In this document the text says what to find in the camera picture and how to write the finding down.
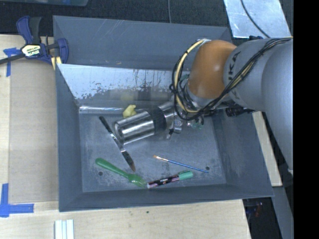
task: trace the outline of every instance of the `silver cylinder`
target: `silver cylinder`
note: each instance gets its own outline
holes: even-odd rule
[[[150,112],[141,112],[114,124],[118,139],[127,144],[173,127],[174,108],[172,102],[164,103]]]
[[[155,134],[154,123],[148,112],[119,120],[115,122],[114,128],[115,134],[123,144]]]

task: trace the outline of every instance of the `marker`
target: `marker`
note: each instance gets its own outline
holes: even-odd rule
[[[159,156],[156,156],[156,155],[153,155],[153,157],[157,158],[159,160],[164,160],[164,161],[176,164],[176,165],[182,165],[182,166],[185,166],[185,167],[190,168],[190,169],[194,169],[194,170],[201,171],[201,172],[204,172],[204,173],[209,173],[207,170],[199,169],[199,168],[196,168],[196,167],[193,167],[193,166],[190,166],[190,165],[185,165],[183,163],[179,163],[179,162],[176,162],[176,161],[173,161],[173,160],[162,158],[162,157],[159,157]]]
[[[185,180],[185,179],[189,179],[191,177],[193,177],[193,172],[191,172],[191,171],[183,171],[183,172],[180,172],[178,174],[169,176],[169,177],[164,178],[164,179],[151,181],[151,182],[149,182],[147,184],[147,188],[150,189],[150,188],[154,188],[154,187],[157,187],[157,186],[160,186],[160,185],[164,185],[164,184],[167,184],[167,183],[170,183],[170,182],[182,181],[182,180]]]

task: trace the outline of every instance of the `pen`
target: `pen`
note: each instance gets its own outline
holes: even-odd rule
[[[191,177],[193,177],[193,172],[191,172],[191,171],[182,171],[182,172],[179,172],[178,174],[169,176],[167,178],[151,181],[151,182],[149,182],[147,184],[147,188],[150,189],[150,188],[154,188],[154,187],[157,187],[157,186],[160,186],[160,185],[164,185],[164,184],[167,184],[167,183],[170,183],[170,182],[189,179]]]

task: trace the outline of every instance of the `wooden table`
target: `wooden table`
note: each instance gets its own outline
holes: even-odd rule
[[[0,35],[0,59],[4,48],[22,47],[20,36]],[[8,182],[10,77],[0,66],[0,184]],[[254,114],[258,137],[273,186],[281,186],[267,131],[260,113]],[[135,207],[60,213],[57,201],[36,202],[33,214],[0,218],[0,239],[54,238],[55,220],[74,220],[77,239],[92,238],[214,238],[250,239],[242,200],[211,203]]]

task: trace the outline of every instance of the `blue tape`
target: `blue tape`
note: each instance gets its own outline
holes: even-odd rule
[[[17,204],[11,205],[8,203],[8,188],[9,184],[2,184],[1,202],[0,202],[0,217],[7,218],[10,214],[16,213],[33,213],[34,204]]]
[[[5,55],[7,55],[7,57],[11,57],[14,55],[19,55],[22,52],[17,49],[17,48],[9,48],[9,49],[4,49],[3,52],[5,53]],[[8,62],[6,64],[6,76],[9,77],[11,75],[11,62]]]

